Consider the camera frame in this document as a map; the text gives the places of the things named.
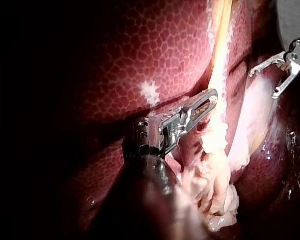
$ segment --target open grasper jaws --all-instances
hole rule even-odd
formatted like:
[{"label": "open grasper jaws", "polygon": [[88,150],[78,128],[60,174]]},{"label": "open grasper jaws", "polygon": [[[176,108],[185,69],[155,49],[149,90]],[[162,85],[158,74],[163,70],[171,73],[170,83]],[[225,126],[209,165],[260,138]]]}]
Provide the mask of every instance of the open grasper jaws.
[{"label": "open grasper jaws", "polygon": [[286,63],[281,66],[281,69],[287,71],[290,75],[274,89],[271,96],[273,99],[277,99],[300,72],[300,38],[291,43],[290,49],[291,51],[286,54]]},{"label": "open grasper jaws", "polygon": [[215,108],[217,101],[217,91],[213,88],[206,89],[180,103],[174,109],[151,117],[160,122],[160,133],[165,133],[165,154],[175,148],[179,139]]},{"label": "open grasper jaws", "polygon": [[272,64],[276,64],[276,66],[280,68],[281,65],[285,63],[284,54],[285,51],[280,52],[265,60],[264,62],[260,63],[259,65],[255,66],[250,70],[249,76],[252,77],[254,74],[259,74],[262,70],[264,70]]}]

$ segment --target dark background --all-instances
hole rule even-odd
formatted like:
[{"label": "dark background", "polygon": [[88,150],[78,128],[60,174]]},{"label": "dark background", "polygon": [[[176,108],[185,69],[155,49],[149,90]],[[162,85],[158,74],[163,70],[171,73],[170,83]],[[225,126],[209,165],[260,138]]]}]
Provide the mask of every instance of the dark background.
[{"label": "dark background", "polygon": [[34,130],[28,125],[51,83],[37,80],[35,65],[64,32],[61,1],[0,1],[0,239],[39,239],[29,205],[32,177],[43,164],[24,136]]}]

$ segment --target cauterized spot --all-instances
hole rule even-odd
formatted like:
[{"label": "cauterized spot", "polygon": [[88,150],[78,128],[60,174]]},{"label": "cauterized spot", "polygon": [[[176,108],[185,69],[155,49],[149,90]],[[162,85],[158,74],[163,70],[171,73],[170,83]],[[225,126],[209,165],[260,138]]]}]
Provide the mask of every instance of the cauterized spot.
[{"label": "cauterized spot", "polygon": [[144,96],[144,98],[147,100],[148,104],[150,104],[152,107],[155,106],[159,101],[159,93],[157,92],[158,86],[155,86],[155,82],[151,81],[145,81],[141,83],[141,95]]}]

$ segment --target white spot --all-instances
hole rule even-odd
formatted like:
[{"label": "white spot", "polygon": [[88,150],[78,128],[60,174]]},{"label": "white spot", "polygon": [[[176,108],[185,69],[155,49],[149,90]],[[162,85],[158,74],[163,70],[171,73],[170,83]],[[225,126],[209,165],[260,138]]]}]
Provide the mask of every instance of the white spot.
[{"label": "white spot", "polygon": [[159,93],[156,92],[156,90],[159,88],[158,86],[155,86],[155,82],[151,81],[145,81],[141,84],[141,95],[145,97],[148,104],[150,104],[152,107],[155,106],[159,101]]},{"label": "white spot", "polygon": [[292,193],[292,190],[290,189],[289,190],[289,200],[291,199],[291,193]]}]

